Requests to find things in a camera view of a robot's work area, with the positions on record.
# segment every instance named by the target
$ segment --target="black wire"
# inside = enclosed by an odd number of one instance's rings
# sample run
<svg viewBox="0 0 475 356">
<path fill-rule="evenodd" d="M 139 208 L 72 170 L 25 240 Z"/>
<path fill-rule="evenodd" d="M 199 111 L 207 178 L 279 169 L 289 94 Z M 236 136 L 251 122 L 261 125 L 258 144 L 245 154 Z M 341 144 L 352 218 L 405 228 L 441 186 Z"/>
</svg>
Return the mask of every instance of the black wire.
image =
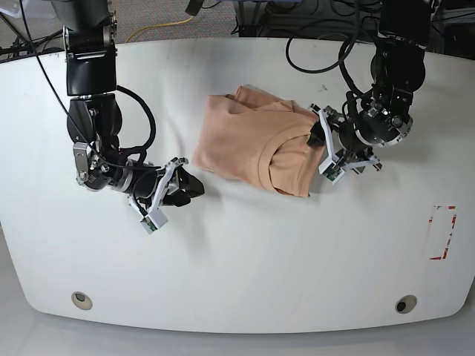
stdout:
<svg viewBox="0 0 475 356">
<path fill-rule="evenodd" d="M 122 151 L 124 151 L 128 155 L 140 153 L 139 163 L 143 163 L 145 161 L 145 157 L 147 156 L 147 150 L 152 146 L 155 140 L 155 136 L 157 135 L 157 125 L 155 124 L 154 115 L 148 107 L 147 103 L 140 96 L 136 95 L 132 90 L 117 85 L 117 91 L 124 93 L 125 95 L 129 95 L 132 99 L 136 100 L 140 104 L 142 109 L 145 111 L 148 121 L 150 122 L 150 136 L 148 137 L 148 140 L 145 144 L 133 148 L 122 149 Z"/>
<path fill-rule="evenodd" d="M 0 19 L 3 20 L 3 22 L 12 30 L 13 33 L 16 34 L 16 37 L 19 37 L 23 42 L 26 42 L 27 40 L 23 37 L 23 35 L 20 33 L 20 31 L 18 31 L 16 29 L 15 26 L 13 26 L 12 23 L 10 23 L 10 21 L 8 21 L 7 17 L 3 14 L 3 13 L 0 13 Z"/>
<path fill-rule="evenodd" d="M 353 118 L 350 117 L 351 120 L 348 120 L 348 117 L 347 117 L 346 113 L 344 112 L 345 107 L 348 106 L 350 104 L 350 102 L 354 102 L 358 99 L 362 99 L 362 98 L 364 98 L 366 96 L 370 96 L 370 95 L 373 95 L 373 88 L 369 89 L 366 93 L 363 93 L 362 95 L 355 96 L 353 99 L 347 100 L 346 102 L 344 102 L 343 106 L 341 106 L 341 113 L 343 114 L 343 117 L 344 117 L 346 122 L 348 122 L 350 125 L 353 124 Z M 352 142 L 352 140 L 350 140 L 350 148 L 345 152 L 343 157 L 338 161 L 337 166 L 341 167 L 340 164 L 343 164 L 347 161 L 348 157 L 351 154 L 351 150 L 353 148 L 352 146 L 353 146 L 353 142 Z"/>
<path fill-rule="evenodd" d="M 465 16 L 470 16 L 470 15 L 475 15 L 475 13 L 464 13 L 463 15 L 458 15 L 458 16 L 453 16 L 453 17 L 446 17 L 445 19 L 433 20 L 432 22 L 440 22 L 440 21 L 445 21 L 445 20 L 458 19 L 459 17 L 465 17 Z"/>
<path fill-rule="evenodd" d="M 213 4 L 211 6 L 208 6 L 208 7 L 201 7 L 203 10 L 208 10 L 208 9 L 212 9 L 213 7 L 216 7 L 218 6 L 222 1 L 218 1 L 216 4 Z"/>
<path fill-rule="evenodd" d="M 360 31 L 361 31 L 362 33 L 364 33 L 366 36 L 368 36 L 368 37 L 371 38 L 371 40 L 373 41 L 373 43 L 374 43 L 374 45 L 376 46 L 376 48 L 379 47 L 379 43 L 378 43 L 378 40 L 377 40 L 376 37 L 371 36 L 363 27 L 360 28 Z M 348 38 L 348 39 L 346 39 L 346 40 L 341 44 L 340 51 L 339 51 L 339 53 L 338 53 L 338 57 L 339 57 L 339 58 L 341 58 L 341 57 L 344 55 L 344 53 L 345 53 L 345 51 L 346 51 L 348 45 L 350 44 L 350 41 L 351 41 L 351 39 Z M 340 71 L 341 71 L 341 75 L 343 76 L 344 81 L 347 83 L 347 85 L 348 85 L 348 87 L 350 88 L 350 90 L 351 90 L 355 95 L 362 95 L 363 92 L 362 92 L 361 90 L 359 90 L 358 87 L 356 87 L 355 82 L 353 81 L 353 79 L 351 78 L 350 74 L 348 73 L 347 67 L 346 67 L 346 65 L 345 65 L 344 62 L 342 62 L 342 63 L 340 64 Z"/>
<path fill-rule="evenodd" d="M 358 39 L 358 34 L 359 34 L 359 30 L 360 30 L 360 18 L 359 18 L 359 15 L 360 15 L 360 13 L 359 13 L 359 4 L 360 4 L 360 2 L 361 2 L 361 0 L 355 0 L 355 6 L 356 6 L 355 30 L 354 30 L 354 33 L 353 33 L 353 37 L 351 38 L 350 45 L 348 46 L 348 49 L 344 53 L 344 55 L 340 59 L 338 59 L 337 62 L 333 63 L 329 67 L 326 67 L 326 68 L 323 68 L 323 69 L 317 69 L 317 70 L 308 70 L 308 69 L 304 69 L 304 68 L 301 68 L 301 67 L 297 66 L 290 59 L 290 44 L 292 43 L 292 40 L 294 39 L 294 37 L 292 37 L 287 42 L 287 46 L 286 46 L 286 50 L 285 50 L 285 55 L 286 55 L 288 63 L 294 69 L 298 70 L 299 72 L 307 73 L 307 74 L 326 73 L 326 72 L 338 67 L 341 63 L 343 63 L 344 60 L 350 55 L 351 50 L 355 46 L 356 40 Z M 305 24 L 303 27 L 301 27 L 301 30 L 304 29 L 305 27 L 309 27 L 312 24 L 316 24 L 316 23 L 320 23 L 320 22 L 331 22 L 331 21 L 335 21 L 335 20 L 332 20 L 332 19 L 315 20 L 315 21 L 310 22 L 309 24 Z"/>
<path fill-rule="evenodd" d="M 314 15 L 318 11 L 319 7 L 320 7 L 320 0 L 317 0 L 317 6 L 311 13 L 309 13 L 309 16 Z"/>
<path fill-rule="evenodd" d="M 56 92 L 56 89 L 54 88 L 53 84 L 51 83 L 51 80 L 50 80 L 49 76 L 47 75 L 45 68 L 43 67 L 42 61 L 39 59 L 38 52 L 36 51 L 36 47 L 35 47 L 34 44 L 33 44 L 33 40 L 32 40 L 31 34 L 30 34 L 30 28 L 28 27 L 28 23 L 27 23 L 26 16 L 24 15 L 23 0 L 20 0 L 20 10 L 22 11 L 23 24 L 24 24 L 25 30 L 27 31 L 28 41 L 29 41 L 29 43 L 30 43 L 30 46 L 33 48 L 34 56 L 36 57 L 36 61 L 38 61 L 38 65 L 39 65 L 39 67 L 41 68 L 41 70 L 42 70 L 42 72 L 43 72 L 43 75 L 45 76 L 45 79 L 46 79 L 47 83 L 50 85 L 50 88 L 51 88 L 51 90 L 53 91 L 54 96 L 55 96 L 56 99 L 58 100 L 58 103 L 61 105 L 62 110 L 66 113 L 68 119 L 71 121 L 71 124 L 72 124 L 73 127 L 77 130 L 77 132 L 78 132 L 78 134 L 79 134 L 79 137 L 80 137 L 84 142 L 87 142 L 88 147 L 94 152 L 94 154 L 96 154 L 104 163 L 106 163 L 107 165 L 110 165 L 111 167 L 126 168 L 126 169 L 135 170 L 135 171 L 148 171 L 148 170 L 151 170 L 151 169 L 154 169 L 154 170 L 156 170 L 156 169 L 161 169 L 161 167 L 145 167 L 145 166 L 116 165 L 115 163 L 111 163 L 111 162 L 109 162 L 108 160 L 106 160 L 106 159 L 87 141 L 87 139 L 86 139 L 85 136 L 82 134 L 81 130 L 78 128 L 78 126 L 77 126 L 76 123 L 74 122 L 73 118 L 72 118 L 71 115 L 69 114 L 68 110 L 66 110 L 65 105 L 62 103 L 61 99 L 59 98 L 59 95 L 58 95 L 58 93 Z"/>
</svg>

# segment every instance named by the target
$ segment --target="yellow cable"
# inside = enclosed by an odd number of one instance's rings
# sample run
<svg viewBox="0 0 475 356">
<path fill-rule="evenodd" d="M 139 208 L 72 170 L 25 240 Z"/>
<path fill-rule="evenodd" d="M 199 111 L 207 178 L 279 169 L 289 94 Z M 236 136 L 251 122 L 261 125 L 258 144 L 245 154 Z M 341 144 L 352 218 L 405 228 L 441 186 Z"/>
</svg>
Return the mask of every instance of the yellow cable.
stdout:
<svg viewBox="0 0 475 356">
<path fill-rule="evenodd" d="M 194 16 L 190 17 L 189 19 L 186 19 L 186 20 L 183 20 L 183 21 L 179 21 L 179 22 L 170 22 L 169 24 L 153 24 L 152 26 L 145 26 L 145 27 L 142 27 L 142 28 L 140 28 L 139 30 L 137 30 L 137 31 L 135 31 L 134 33 L 132 33 L 132 34 L 128 37 L 127 41 L 125 41 L 125 43 L 129 43 L 130 40 L 133 39 L 136 35 L 138 35 L 139 33 L 142 33 L 143 31 L 150 30 L 151 28 L 175 26 L 176 24 L 185 24 L 186 22 L 190 22 L 193 18 L 194 18 Z"/>
</svg>

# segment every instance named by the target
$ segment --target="screw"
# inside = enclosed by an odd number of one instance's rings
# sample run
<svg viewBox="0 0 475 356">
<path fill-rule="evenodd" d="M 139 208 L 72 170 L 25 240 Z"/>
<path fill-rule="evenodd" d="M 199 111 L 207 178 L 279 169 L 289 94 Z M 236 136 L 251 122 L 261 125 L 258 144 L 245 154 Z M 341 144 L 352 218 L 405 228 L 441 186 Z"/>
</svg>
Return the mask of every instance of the screw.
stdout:
<svg viewBox="0 0 475 356">
<path fill-rule="evenodd" d="M 394 116 L 391 119 L 391 123 L 393 124 L 395 128 L 399 128 L 402 125 L 402 118 L 400 116 Z"/>
</svg>

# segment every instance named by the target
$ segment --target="red marking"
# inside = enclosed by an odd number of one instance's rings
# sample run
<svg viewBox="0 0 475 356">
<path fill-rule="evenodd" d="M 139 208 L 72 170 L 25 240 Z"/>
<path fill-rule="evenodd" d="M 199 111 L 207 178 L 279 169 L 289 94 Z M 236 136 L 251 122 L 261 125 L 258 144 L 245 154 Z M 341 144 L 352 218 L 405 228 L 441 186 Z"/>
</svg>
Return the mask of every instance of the red marking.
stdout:
<svg viewBox="0 0 475 356">
<path fill-rule="evenodd" d="M 454 205 L 451 205 L 451 206 L 447 206 L 445 207 L 446 210 L 456 210 L 456 206 Z M 448 241 L 447 241 L 447 247 L 445 248 L 444 250 L 444 255 L 442 257 L 433 257 L 431 258 L 431 260 L 445 260 L 447 258 L 447 253 L 448 253 L 448 248 L 451 244 L 451 240 L 452 240 L 452 235 L 453 235 L 453 228 L 455 227 L 455 221 L 456 221 L 456 218 L 457 218 L 457 215 L 454 214 L 453 217 L 452 217 L 452 230 L 451 230 L 451 233 L 450 233 L 450 237 L 448 238 Z M 429 231 L 430 231 L 430 224 L 432 223 L 432 220 L 433 220 L 433 217 L 430 217 L 429 219 Z"/>
</svg>

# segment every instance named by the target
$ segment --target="metal bracket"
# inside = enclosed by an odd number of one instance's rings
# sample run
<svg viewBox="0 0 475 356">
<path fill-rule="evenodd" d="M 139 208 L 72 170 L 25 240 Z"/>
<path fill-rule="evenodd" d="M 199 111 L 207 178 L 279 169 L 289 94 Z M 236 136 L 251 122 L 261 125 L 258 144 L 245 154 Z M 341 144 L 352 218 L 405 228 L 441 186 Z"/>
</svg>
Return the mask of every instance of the metal bracket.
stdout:
<svg viewBox="0 0 475 356">
<path fill-rule="evenodd" d="M 76 163 L 77 181 L 80 185 L 84 185 L 89 179 L 88 164 L 88 144 L 76 142 L 73 145 L 74 162 Z"/>
<path fill-rule="evenodd" d="M 188 163 L 189 161 L 186 158 L 180 158 L 173 159 L 166 164 L 166 172 L 158 182 L 157 189 L 155 190 L 154 196 L 152 198 L 151 206 L 147 209 L 147 214 L 145 216 L 143 216 L 140 212 L 140 209 L 135 203 L 133 197 L 130 196 L 128 198 L 129 204 L 132 206 L 132 208 L 134 208 L 140 214 L 140 216 L 142 216 L 140 223 L 149 234 L 152 234 L 154 231 L 162 228 L 168 222 L 166 215 L 160 210 L 160 206 L 163 205 L 163 198 L 165 195 L 173 194 L 178 189 L 177 182 L 174 180 L 174 173 L 176 169 L 182 165 L 188 165 Z"/>
</svg>

